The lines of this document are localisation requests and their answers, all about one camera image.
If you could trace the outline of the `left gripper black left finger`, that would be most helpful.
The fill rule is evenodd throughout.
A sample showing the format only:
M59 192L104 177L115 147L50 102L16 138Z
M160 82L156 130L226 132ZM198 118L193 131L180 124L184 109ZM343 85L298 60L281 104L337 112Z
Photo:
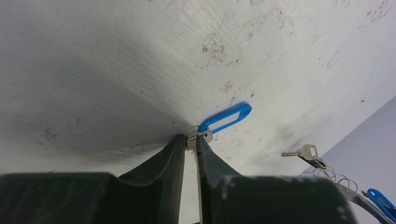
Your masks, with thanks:
M119 176L121 221L128 224L177 224L184 176L185 138L170 142L141 165Z

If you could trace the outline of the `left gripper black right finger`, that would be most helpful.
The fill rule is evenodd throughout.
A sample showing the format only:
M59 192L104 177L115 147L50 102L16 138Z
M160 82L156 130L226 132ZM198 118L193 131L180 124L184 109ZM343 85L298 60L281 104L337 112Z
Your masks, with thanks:
M202 136L196 139L196 151L199 222L226 224L229 184L242 175L214 153Z

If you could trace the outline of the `black tagged key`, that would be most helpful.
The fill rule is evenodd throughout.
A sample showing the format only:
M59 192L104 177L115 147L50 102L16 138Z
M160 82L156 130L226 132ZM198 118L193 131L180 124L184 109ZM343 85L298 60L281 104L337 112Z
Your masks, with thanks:
M294 152L282 152L282 157L293 157L297 156L303 161L307 162L314 168L325 169L327 167L326 163L319 157L317 147L312 144L305 144L301 149Z

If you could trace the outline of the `grey metal keyring disc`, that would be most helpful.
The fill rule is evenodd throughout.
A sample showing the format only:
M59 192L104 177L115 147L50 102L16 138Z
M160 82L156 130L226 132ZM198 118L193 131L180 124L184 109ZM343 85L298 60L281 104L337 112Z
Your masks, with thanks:
M345 175L337 174L332 167L315 168L311 172L303 172L301 176L322 177L332 181L341 191L346 200L360 206L375 217L381 224L394 224L368 197L367 190L359 191L358 185Z

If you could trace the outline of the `blue key tag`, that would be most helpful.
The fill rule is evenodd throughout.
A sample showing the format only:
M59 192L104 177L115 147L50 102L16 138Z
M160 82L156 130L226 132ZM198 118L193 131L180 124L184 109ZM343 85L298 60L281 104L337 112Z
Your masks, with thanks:
M376 189L367 190L370 200L393 222L396 222L396 206Z

